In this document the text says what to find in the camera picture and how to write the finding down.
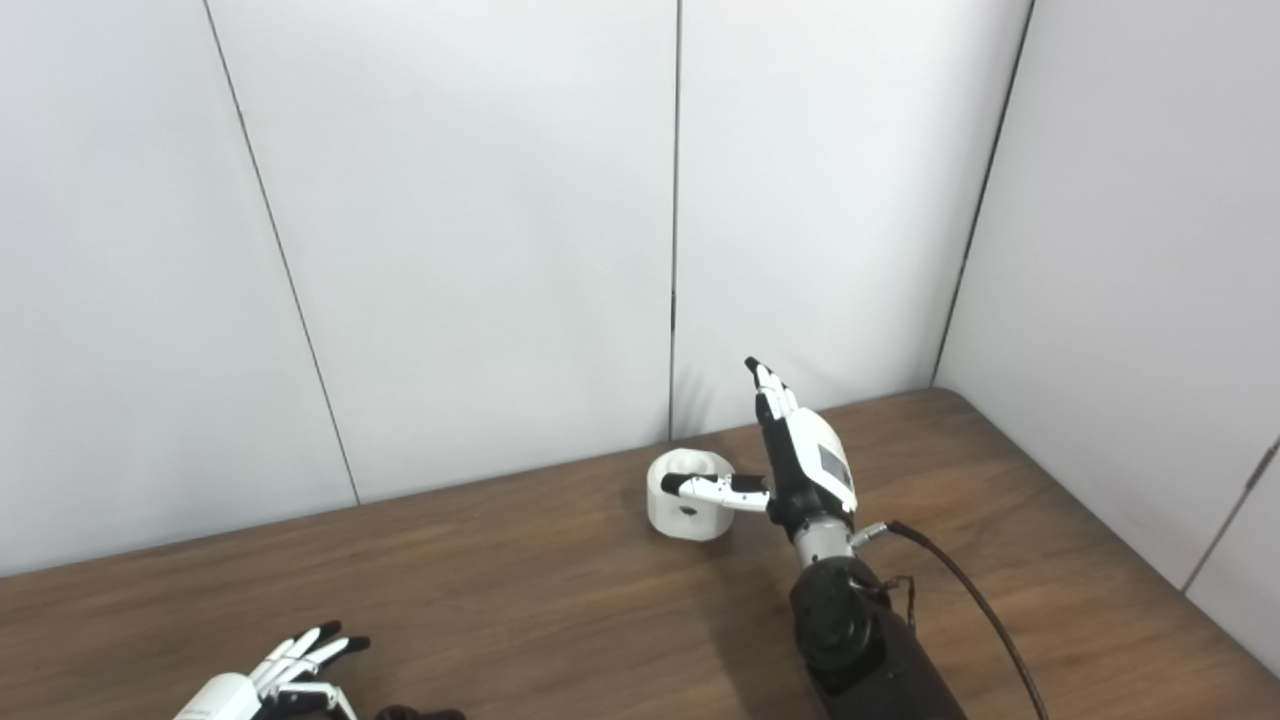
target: wall seam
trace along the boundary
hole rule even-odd
[[[960,283],[964,281],[965,268],[969,265],[969,251],[973,249],[973,237],[978,232],[978,218],[982,215],[982,204],[987,199],[987,186],[991,182],[991,169],[996,164],[996,151],[1000,149],[1000,136],[1005,131],[1005,117],[1009,114],[1009,100],[1014,96],[1014,82],[1018,79],[1018,68],[1023,63],[1023,49],[1027,46],[1027,32],[1032,27],[1032,14],[1036,12],[1036,0],[1027,4],[1027,18],[1023,20],[1023,35],[1018,40],[1018,53],[1014,54],[1014,67],[1009,73],[1009,87],[1005,90],[1005,102],[1000,108],[1000,118],[996,120],[996,135],[991,141],[991,154],[987,155],[987,170],[982,176],[982,187],[978,190],[978,201],[973,209],[973,220],[969,224],[969,237],[965,240],[964,255],[960,258],[960,269],[956,272],[955,290],[951,292],[951,305],[947,307],[947,319],[942,324],[942,338],[938,341],[938,355],[933,359],[933,374],[929,377],[929,387],[938,382],[938,368],[942,366],[942,351],[947,347],[947,336],[951,334],[951,320],[955,318],[956,302],[960,300]]]
[[[244,122],[244,113],[241,110],[239,96],[236,94],[236,85],[232,82],[230,67],[227,64],[227,55],[223,53],[223,41],[218,35],[218,24],[214,22],[214,12],[209,6],[209,0],[201,0],[205,6],[205,17],[209,19],[209,31],[214,36],[214,46],[218,49],[218,60],[223,65],[223,76],[227,78],[227,88],[232,95],[232,105],[236,106],[236,118],[239,120],[241,135],[244,138],[244,147],[248,150],[250,163],[253,165],[253,178],[257,181],[257,190],[262,197],[262,206],[266,209],[266,219],[271,225],[271,236],[275,238],[275,249],[280,254],[280,264],[284,266],[284,277],[289,283],[289,293],[293,296],[293,307],[298,313],[298,323],[302,325],[302,336],[307,342],[307,351],[311,354],[311,365],[315,368],[316,379],[320,383],[320,395],[324,397],[325,410],[329,413],[329,423],[333,425],[333,436],[338,441],[338,452],[342,455],[342,465],[347,470],[347,480],[351,483],[351,493],[356,498],[356,505],[361,505],[360,488],[356,487],[356,477],[351,471],[351,461],[347,459],[347,447],[342,442],[342,432],[338,429],[338,418],[333,413],[333,402],[329,400],[329,388],[324,382],[324,373],[320,372],[320,359],[316,356],[315,343],[311,341],[311,329],[307,327],[306,315],[302,311],[302,301],[298,297],[298,288],[293,282],[293,270],[289,268],[288,255],[284,252],[284,243],[280,241],[280,228],[275,223],[275,211],[271,209],[271,199],[266,193],[266,184],[262,182],[262,170],[257,164],[257,154],[253,151],[253,142],[250,140],[248,124]]]

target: wooden table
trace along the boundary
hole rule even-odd
[[[1280,683],[960,397],[824,413],[860,523],[897,518],[968,569],[1059,720],[1275,719]],[[742,428],[681,445],[765,468]],[[653,532],[667,446],[0,580],[0,716],[168,719],[210,676],[332,618],[374,647],[326,674],[385,705],[472,720],[819,717],[792,650],[782,533],[740,514],[696,544]],[[1030,717],[989,625],[936,560],[920,637],[974,720]]]

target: metal connector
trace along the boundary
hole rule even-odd
[[[865,528],[858,530],[849,537],[849,547],[858,552],[864,544],[872,542],[873,539],[883,536],[888,532],[888,525],[884,523],[876,523],[874,525],[867,525]]]

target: black fingertip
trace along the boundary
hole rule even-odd
[[[340,632],[342,632],[342,621],[340,620],[329,620],[328,623],[324,623],[324,624],[320,625],[320,639],[317,639],[316,642],[324,642],[324,641],[326,641],[326,639],[337,635]]]
[[[764,475],[730,475],[728,487],[733,492],[765,492]]]
[[[694,479],[696,475],[686,475],[682,473],[667,473],[662,477],[662,492],[667,495],[680,496],[680,486]]]

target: white wall panel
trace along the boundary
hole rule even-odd
[[[675,434],[929,383],[1024,0],[685,0]]]
[[[1280,471],[1272,465],[1249,495],[1188,594],[1272,673],[1280,675]]]
[[[673,0],[214,0],[362,498],[666,437]]]
[[[938,375],[1179,584],[1280,428],[1277,35],[1036,6]]]
[[[0,3],[0,574],[353,502],[200,3]]]

